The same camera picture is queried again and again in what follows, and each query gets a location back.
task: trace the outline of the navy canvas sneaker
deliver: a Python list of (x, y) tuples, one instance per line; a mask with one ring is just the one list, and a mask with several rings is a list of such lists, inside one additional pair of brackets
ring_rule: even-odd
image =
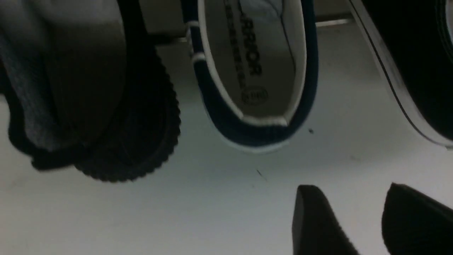
[[(106, 2), (93, 18), (104, 15)], [(111, 2), (119, 20), (81, 24), (55, 22), (61, 13), (46, 12), (50, 6), (0, 3), (3, 13), (20, 14), (0, 19), (9, 137), (38, 170), (74, 164), (102, 181), (134, 180), (161, 166), (178, 143), (178, 101), (139, 2)]]
[(183, 0), (207, 113), (229, 144), (281, 147), (314, 102), (318, 48), (312, 0)]
[(453, 146), (450, 0), (348, 0), (403, 114), (423, 137)]

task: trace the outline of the navy shoe trim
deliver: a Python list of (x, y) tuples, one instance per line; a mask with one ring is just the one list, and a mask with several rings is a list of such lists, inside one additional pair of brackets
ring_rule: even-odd
[[(181, 3), (184, 22), (186, 24), (198, 22), (198, 0), (182, 0)], [(307, 118), (314, 102), (318, 83), (318, 42), (313, 0), (303, 0), (302, 10), (307, 49), (306, 77), (299, 106), (288, 127), (255, 127), (243, 123), (224, 102), (210, 75), (206, 61), (193, 63), (207, 112), (218, 131), (228, 140), (250, 147), (279, 143), (294, 135)], [(193, 50), (201, 49), (204, 53), (201, 35), (193, 30), (192, 28), (190, 38)]]

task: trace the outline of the metal rail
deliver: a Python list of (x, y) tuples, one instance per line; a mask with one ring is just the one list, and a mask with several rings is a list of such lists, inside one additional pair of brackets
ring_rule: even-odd
[[(353, 23), (354, 21), (354, 17), (351, 13), (324, 15), (316, 17), (316, 27), (344, 25)], [(186, 34), (184, 31), (149, 34), (148, 38), (150, 42), (156, 46), (187, 42)]]

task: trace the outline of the white sole edge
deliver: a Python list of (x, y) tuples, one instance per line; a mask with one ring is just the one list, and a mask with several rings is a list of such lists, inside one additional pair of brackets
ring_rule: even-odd
[(279, 143), (274, 143), (274, 144), (270, 144), (270, 145), (266, 145), (266, 146), (260, 146), (260, 147), (250, 147), (250, 146), (245, 146), (245, 145), (241, 145), (241, 144), (238, 144), (238, 143), (235, 143), (231, 140), (229, 140), (228, 138), (226, 138), (216, 127), (216, 125), (214, 125), (214, 122), (212, 121), (211, 119), (211, 116), (209, 116), (209, 113), (206, 109), (206, 105), (204, 104), (204, 101), (203, 101), (203, 107), (204, 107), (204, 112), (207, 116), (207, 118), (209, 119), (209, 123), (211, 125), (212, 128), (214, 128), (217, 132), (217, 134), (220, 136), (220, 139), (226, 144), (228, 145), (229, 147), (232, 147), (236, 150), (239, 150), (239, 151), (242, 151), (242, 152), (246, 152), (246, 153), (250, 153), (250, 154), (256, 154), (256, 155), (262, 155), (262, 154), (267, 154), (267, 153), (272, 153), (272, 152), (276, 152), (278, 150), (280, 150), (281, 148), (283, 148), (284, 146), (288, 145), (289, 144), (289, 139), (286, 139), (282, 142), (279, 142)]

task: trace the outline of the shoe insole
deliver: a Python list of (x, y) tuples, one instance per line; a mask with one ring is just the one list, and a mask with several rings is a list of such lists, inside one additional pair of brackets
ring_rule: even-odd
[(281, 19), (248, 17), (238, 2), (205, 1), (215, 68), (227, 96), (244, 115), (282, 117), (290, 107), (295, 79), (284, 26)]
[(46, 57), (59, 121), (85, 144), (107, 129), (125, 86), (126, 49), (121, 22), (53, 26)]

